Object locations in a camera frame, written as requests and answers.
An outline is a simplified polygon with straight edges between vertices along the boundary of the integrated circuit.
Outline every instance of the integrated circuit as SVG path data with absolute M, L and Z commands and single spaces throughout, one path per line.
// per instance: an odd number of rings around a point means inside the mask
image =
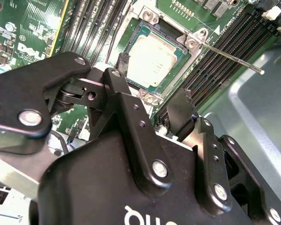
M 172 78 L 168 74 L 187 54 L 187 49 L 161 32 L 159 26 L 142 22 L 134 31 L 126 53 L 130 55 L 127 80 L 157 93 L 162 82 Z
M 0 55 L 0 65 L 6 64 L 8 62 L 8 58 Z

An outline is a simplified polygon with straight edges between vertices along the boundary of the metal rivet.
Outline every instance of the metal rivet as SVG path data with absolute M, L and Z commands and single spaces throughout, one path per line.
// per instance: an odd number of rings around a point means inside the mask
M 77 57 L 77 58 L 75 59 L 75 61 L 76 61 L 77 63 L 81 64 L 81 65 L 85 65 L 85 64 L 86 64 L 85 60 L 84 60 L 83 58 L 81 58 L 81 57 Z
M 120 76 L 121 76 L 121 74 L 120 74 L 117 70 L 113 70 L 113 71 L 112 71 L 112 74 L 115 75 L 115 76 L 117 76 L 117 77 L 120 77 Z
M 204 120 L 204 122 L 206 123 L 207 126 L 211 126 L 208 120 Z
M 144 21 L 151 21 L 153 19 L 153 13 L 151 11 L 145 11 L 143 14 L 142 14 L 142 17 L 144 19 Z
M 133 109 L 134 109 L 134 110 L 138 110 L 138 109 L 139 109 L 139 106 L 138 106 L 137 104 L 135 104 L 135 105 L 133 106 Z
M 227 193 L 221 185 L 215 184 L 214 190 L 219 199 L 224 200 L 224 201 L 227 200 Z
M 231 144 L 235 144 L 235 142 L 234 142 L 230 137 L 228 137 L 228 141 L 229 141 Z
M 216 162 L 218 162 L 218 161 L 219 161 L 219 158 L 218 158 L 217 156 L 214 156 L 214 160 L 215 160 Z
M 144 128 L 146 126 L 146 122 L 141 120 L 140 121 L 140 126 Z
M 270 208 L 270 213 L 274 220 L 276 220 L 277 222 L 281 222 L 281 218 L 276 210 L 274 210 L 273 208 Z
M 26 126 L 37 126 L 42 122 L 42 116 L 32 110 L 26 110 L 20 113 L 19 121 Z
M 157 176 L 166 177 L 168 175 L 167 167 L 162 162 L 154 161 L 152 167 Z

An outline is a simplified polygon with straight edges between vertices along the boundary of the round rivet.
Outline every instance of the round rivet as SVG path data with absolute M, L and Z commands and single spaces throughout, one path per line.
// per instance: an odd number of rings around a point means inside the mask
M 224 200 L 224 201 L 227 200 L 227 192 L 221 185 L 215 184 L 214 190 L 219 199 Z
M 281 222 L 281 218 L 280 218 L 278 212 L 275 209 L 270 208 L 270 213 L 271 213 L 274 220 L 276 220 L 277 222 Z
M 33 110 L 26 110 L 20 113 L 19 121 L 26 126 L 37 126 L 42 122 L 42 116 Z
M 204 120 L 207 126 L 211 126 L 210 122 L 208 120 Z
M 159 177 L 166 177 L 168 175 L 167 167 L 160 161 L 153 162 L 153 170 Z
M 83 66 L 86 64 L 85 60 L 81 57 L 77 57 L 75 61 Z
M 120 77 L 120 76 L 121 76 L 121 74 L 120 74 L 117 70 L 113 70 L 113 71 L 112 71 L 112 74 L 115 75 L 115 76 L 117 76 L 117 77 Z

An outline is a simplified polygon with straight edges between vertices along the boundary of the gray metal panel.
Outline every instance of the gray metal panel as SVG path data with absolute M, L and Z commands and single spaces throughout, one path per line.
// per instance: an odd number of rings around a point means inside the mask
M 265 52 L 255 66 L 264 75 L 246 70 L 201 115 L 215 134 L 228 134 L 281 200 L 281 49 Z

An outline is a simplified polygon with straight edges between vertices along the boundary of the green circuit board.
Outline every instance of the green circuit board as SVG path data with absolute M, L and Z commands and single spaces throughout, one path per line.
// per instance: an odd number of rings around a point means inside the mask
M 137 2 L 146 3 L 148 0 L 131 1 L 130 10 Z M 230 30 L 244 8 L 249 5 L 245 0 L 155 0 L 155 2 L 155 7 L 164 16 L 183 26 L 185 30 L 195 32 L 206 28 L 208 30 L 206 43 L 213 46 L 227 34 L 226 31 Z M 105 62 L 111 38 L 120 19 L 118 13 L 125 5 L 126 2 L 121 0 L 4 1 L 3 10 L 0 11 L 0 73 L 65 51 L 81 54 L 92 66 L 96 62 Z M 161 41 L 175 47 L 173 55 L 177 58 L 175 65 L 158 86 L 143 87 L 128 80 L 136 87 L 162 97 L 160 104 L 152 105 L 149 113 L 152 123 L 155 124 L 155 115 L 166 105 L 175 91 L 192 76 L 196 66 L 204 60 L 208 51 L 202 49 L 191 65 L 182 69 L 192 57 L 186 47 L 177 41 L 177 37 L 182 33 L 161 17 L 157 26 L 150 26 L 148 22 L 132 18 L 114 47 L 109 64 L 115 65 L 119 53 L 129 53 L 139 36 L 147 37 L 149 34 L 154 34 Z M 259 50 L 251 54 L 247 61 L 253 62 L 275 40 L 276 37 L 273 36 L 262 42 Z M 235 71 L 235 75 L 225 85 L 228 86 L 240 76 L 244 69 L 242 67 Z M 203 87 L 204 83 L 195 86 L 195 91 Z M 206 104 L 222 90 L 223 88 L 215 92 Z M 87 110 L 84 106 L 75 105 L 70 111 L 54 117 L 53 123 L 57 126 L 57 131 L 68 135 L 74 131 L 74 136 L 79 138 L 81 131 L 89 127 Z
M 57 40 L 57 36 L 68 3 L 69 0 L 5 1 L 0 11 L 0 73 L 59 52 L 62 38 Z

